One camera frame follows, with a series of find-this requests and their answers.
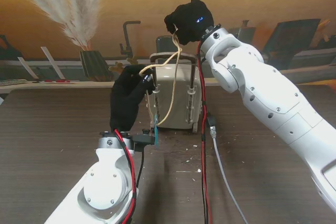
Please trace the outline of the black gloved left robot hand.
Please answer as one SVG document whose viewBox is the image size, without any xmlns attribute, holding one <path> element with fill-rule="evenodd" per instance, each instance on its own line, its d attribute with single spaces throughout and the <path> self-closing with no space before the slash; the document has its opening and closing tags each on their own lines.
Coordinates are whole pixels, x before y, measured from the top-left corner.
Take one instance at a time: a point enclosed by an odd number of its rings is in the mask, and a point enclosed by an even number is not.
<svg viewBox="0 0 336 224">
<path fill-rule="evenodd" d="M 152 94 L 155 90 L 152 69 L 146 69 L 143 77 L 139 75 L 144 68 L 145 65 L 126 66 L 114 82 L 110 96 L 111 131 L 130 131 L 145 94 Z"/>
</svg>

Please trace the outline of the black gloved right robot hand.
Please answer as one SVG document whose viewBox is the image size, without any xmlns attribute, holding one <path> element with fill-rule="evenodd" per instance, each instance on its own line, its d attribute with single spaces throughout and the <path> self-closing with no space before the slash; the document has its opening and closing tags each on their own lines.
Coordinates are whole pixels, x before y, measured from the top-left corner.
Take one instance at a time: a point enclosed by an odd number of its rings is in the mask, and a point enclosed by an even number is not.
<svg viewBox="0 0 336 224">
<path fill-rule="evenodd" d="M 200 41 L 206 29 L 214 27 L 213 16 L 201 0 L 179 5 L 164 22 L 168 32 L 175 34 L 181 45 Z"/>
</svg>

